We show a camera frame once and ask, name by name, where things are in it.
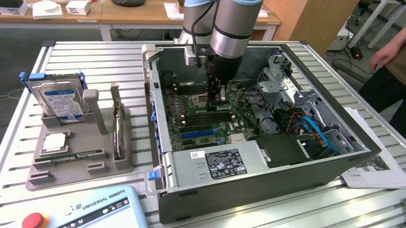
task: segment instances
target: floor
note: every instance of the floor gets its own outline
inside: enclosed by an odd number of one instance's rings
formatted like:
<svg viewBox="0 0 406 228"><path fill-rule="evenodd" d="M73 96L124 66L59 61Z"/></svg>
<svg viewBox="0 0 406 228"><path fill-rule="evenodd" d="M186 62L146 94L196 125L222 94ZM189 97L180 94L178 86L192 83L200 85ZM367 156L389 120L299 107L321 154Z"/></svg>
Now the floor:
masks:
<svg viewBox="0 0 406 228"><path fill-rule="evenodd" d="M365 21L368 14L365 13L360 24ZM391 39L395 35L395 29L389 29L385 33L383 38L376 44L373 49L367 49L365 45L368 41L372 39L373 35L377 33L380 27L377 26L369 34L365 36L361 51L363 51L363 59L361 60L351 60L352 64L357 65L364 71L368 71L368 60L385 42ZM356 32L360 26L356 27L352 22L349 22L349 30ZM142 30L133 29L129 32L122 32L124 37L117 38L114 31L112 31L113 40L162 40L165 30L156 29L156 30ZM172 30L169 35L172 37L178 36L180 31ZM0 140L2 139L6 126L9 124L10 117L13 115L13 110L17 105L15 99L9 99L7 97L1 97L5 95L10 90L22 88L18 82L18 74L19 72L30 72L30 67L35 61L35 57L38 54L39 46L42 40L57 40L57 41L100 41L100 33L94 29L0 29L0 70L1 70L1 79L2 82L0 83ZM335 57L324 56L324 59L328 63L333 59L347 59L345 54L343 51L336 53L327 53L328 55L335 55ZM369 77L368 74L363 73L355 67L351 68L355 72L357 72L364 77ZM348 75L339 71L339 74L343 78L348 81L349 85L355 88L360 88L360 83L356 82ZM389 107L387 110L383 111L381 116L388 120L391 115L393 114L395 106Z"/></svg>

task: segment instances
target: hard drive label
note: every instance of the hard drive label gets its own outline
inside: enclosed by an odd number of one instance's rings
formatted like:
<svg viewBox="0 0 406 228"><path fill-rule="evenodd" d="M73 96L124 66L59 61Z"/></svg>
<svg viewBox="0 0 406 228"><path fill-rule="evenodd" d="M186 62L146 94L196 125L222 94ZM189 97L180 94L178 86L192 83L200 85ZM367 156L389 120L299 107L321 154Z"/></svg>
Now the hard drive label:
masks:
<svg viewBox="0 0 406 228"><path fill-rule="evenodd" d="M205 161L214 180L246 173L237 149L206 153Z"/></svg>
<svg viewBox="0 0 406 228"><path fill-rule="evenodd" d="M66 121L74 121L74 119L81 117L82 112L80 105L73 101L73 90L46 91L43 95L46 96L46 101L51 107L54 115L58 118Z"/></svg>

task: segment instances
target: wooden table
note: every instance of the wooden table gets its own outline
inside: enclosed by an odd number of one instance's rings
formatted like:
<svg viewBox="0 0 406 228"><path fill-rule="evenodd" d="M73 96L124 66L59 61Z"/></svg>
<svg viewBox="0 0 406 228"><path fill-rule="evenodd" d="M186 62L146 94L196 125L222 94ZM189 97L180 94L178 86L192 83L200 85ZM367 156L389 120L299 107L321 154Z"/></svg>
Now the wooden table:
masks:
<svg viewBox="0 0 406 228"><path fill-rule="evenodd" d="M0 15L0 28L7 29L98 29L102 41L110 41L110 29L181 29L181 20L169 20L165 15L164 2L176 0L145 0L138 7L121 7L106 0L92 2L86 16L66 14L65 4L61 4L62 18L31 19L31 9L25 16ZM270 15L258 18L252 39L272 40L279 19Z"/></svg>

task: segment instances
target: gray parts tray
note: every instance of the gray parts tray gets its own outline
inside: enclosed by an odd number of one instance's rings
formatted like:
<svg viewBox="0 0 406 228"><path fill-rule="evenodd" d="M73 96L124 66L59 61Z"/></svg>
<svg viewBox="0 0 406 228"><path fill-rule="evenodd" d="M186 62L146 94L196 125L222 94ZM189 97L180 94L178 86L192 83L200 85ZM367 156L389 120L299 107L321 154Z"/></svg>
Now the gray parts tray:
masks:
<svg viewBox="0 0 406 228"><path fill-rule="evenodd" d="M118 160L113 156L112 108L105 108L100 112L97 106L92 107L94 113L84 114L85 122L63 125L58 123L55 117L42 116L42 126L25 183L27 190L88 181L133 170L129 109L125 107L122 109L124 118L120 120L120 125L124 130L124 158ZM45 137L50 134L63 134L63 144L57 150L43 150Z"/></svg>

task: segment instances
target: metal table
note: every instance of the metal table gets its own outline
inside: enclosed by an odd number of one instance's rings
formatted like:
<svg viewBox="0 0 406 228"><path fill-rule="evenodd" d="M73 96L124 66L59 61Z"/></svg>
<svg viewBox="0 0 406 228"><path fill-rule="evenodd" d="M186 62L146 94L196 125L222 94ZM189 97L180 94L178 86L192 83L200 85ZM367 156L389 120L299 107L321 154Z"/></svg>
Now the metal table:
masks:
<svg viewBox="0 0 406 228"><path fill-rule="evenodd" d="M157 199L144 195L142 172L152 167L142 92L140 47L150 42L55 42L42 47L31 72L61 74L81 70L89 88L98 89L100 107L112 105L109 83L120 82L120 96L130 109L133 171L129 174L27 192L26 180L41 108L25 90L0 145L0 224L13 221L18 210L35 204L57 202L76 191L101 186L129 184L140 198L146 220L153 228L165 227L403 227L406 190L349 189L340 177L325 186L177 222L158 223ZM321 60L299 42L285 42L339 103L356 109L380 138L400 167L406 169L406 142L381 117L371 110L356 92ZM309 88L305 80L297 83Z"/></svg>

